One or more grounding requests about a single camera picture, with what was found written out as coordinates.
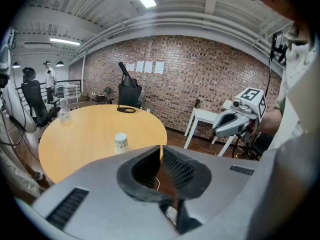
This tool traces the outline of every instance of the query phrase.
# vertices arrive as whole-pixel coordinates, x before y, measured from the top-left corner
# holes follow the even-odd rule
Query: black railing
[[[56,82],[56,96],[59,98],[59,99],[63,99],[64,98],[64,88],[63,86],[65,86],[67,83],[71,83],[73,85],[77,85],[78,86],[78,94],[80,94],[81,92],[81,79],[76,79],[76,80],[63,80],[63,81],[57,81]],[[27,101],[26,101],[26,98],[21,90],[21,87],[18,87],[17,89],[17,92],[21,98],[21,101],[22,101],[22,104],[24,106],[28,105],[27,104]],[[42,96],[42,99],[45,101],[47,99],[47,91],[46,91],[46,83],[45,82],[41,82],[40,83],[40,90],[41,90],[41,96]],[[68,88],[67,91],[66,91],[68,94],[73,94],[74,93],[74,90],[71,89],[71,88]]]

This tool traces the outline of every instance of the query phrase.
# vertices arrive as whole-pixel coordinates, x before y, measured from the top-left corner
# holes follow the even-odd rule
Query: paper sheet
[[[135,71],[135,64],[134,63],[128,63],[126,66],[127,71]]]
[[[138,61],[136,63],[136,70],[135,71],[142,72],[144,69],[144,63],[145,63],[144,61]]]
[[[160,75],[162,75],[163,72],[164,72],[164,66],[165,66],[165,63],[164,63],[164,62],[157,61],[157,62],[155,63],[154,73],[155,73],[155,74],[160,74]]]
[[[144,65],[144,73],[150,73],[150,74],[151,74],[152,64],[153,64],[153,61],[146,61],[146,62],[145,62],[145,65]]]

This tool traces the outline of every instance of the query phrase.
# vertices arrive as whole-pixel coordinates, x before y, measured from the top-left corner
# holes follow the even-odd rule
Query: ceiling
[[[139,0],[28,0],[12,22],[17,30],[12,53],[19,58],[58,54],[74,62],[84,51],[123,40],[186,35],[228,44],[267,63],[272,34],[292,25],[260,1],[154,1],[155,7],[145,8]],[[54,44],[49,41],[54,37],[81,45]]]

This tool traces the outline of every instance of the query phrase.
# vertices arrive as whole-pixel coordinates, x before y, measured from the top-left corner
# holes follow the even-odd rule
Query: wooden floor
[[[61,107],[61,111],[68,111],[70,108],[74,107],[74,106],[78,106],[78,107],[86,107],[86,106],[92,106],[95,105],[96,103],[93,101],[89,101],[89,102],[84,102],[84,103],[78,103],[78,104],[70,104],[68,107],[66,106],[65,102],[61,102],[61,104],[59,105]],[[9,132],[10,137],[12,138],[12,141],[14,143],[16,143],[17,141],[19,141],[19,139],[21,138],[18,130],[10,123],[9,119],[6,118],[5,120],[6,122],[6,126]],[[41,167],[41,164],[39,162],[39,154],[38,154],[38,149],[39,149],[39,138],[41,137],[41,135],[43,134],[43,132],[45,131],[46,127],[43,128],[37,128],[37,131],[34,133],[26,133],[24,135],[23,141],[21,141],[21,143],[19,145],[16,146],[16,150],[18,155],[30,166],[32,167],[35,171],[44,173],[44,170]],[[171,145],[171,146],[177,146],[177,147],[184,147],[187,137],[184,136],[183,133],[180,132],[176,132],[170,129],[166,130],[167,132],[167,144]],[[203,140],[203,139],[199,139],[196,137],[193,137],[191,139],[191,142],[189,144],[188,149],[193,150],[193,151],[197,151],[197,152],[201,152],[201,153],[206,153],[209,155],[217,155],[219,154],[220,150],[223,148],[223,145],[219,144],[219,143],[215,143],[215,144],[211,144],[211,140]],[[232,151],[233,151],[233,147],[229,147],[226,152],[224,153],[224,157],[232,157]],[[240,149],[236,149],[236,154],[241,152]],[[245,156],[241,156],[239,157],[241,159],[248,159]],[[53,185],[54,183],[47,177],[48,182],[50,185]]]

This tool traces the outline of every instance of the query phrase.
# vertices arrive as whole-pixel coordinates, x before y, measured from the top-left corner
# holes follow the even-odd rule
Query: person
[[[290,0],[260,1],[285,18],[294,21],[292,28],[284,35],[288,40],[288,49],[279,95],[273,110],[265,113],[258,128],[259,132],[274,135],[269,146],[269,149],[274,149],[279,148],[287,140],[298,137],[304,132],[298,116],[286,95],[316,58],[316,35],[310,30],[307,22]]]
[[[56,94],[55,84],[57,84],[57,78],[49,60],[44,62],[43,65],[45,66],[45,90],[47,102],[51,103],[54,100],[53,94]]]

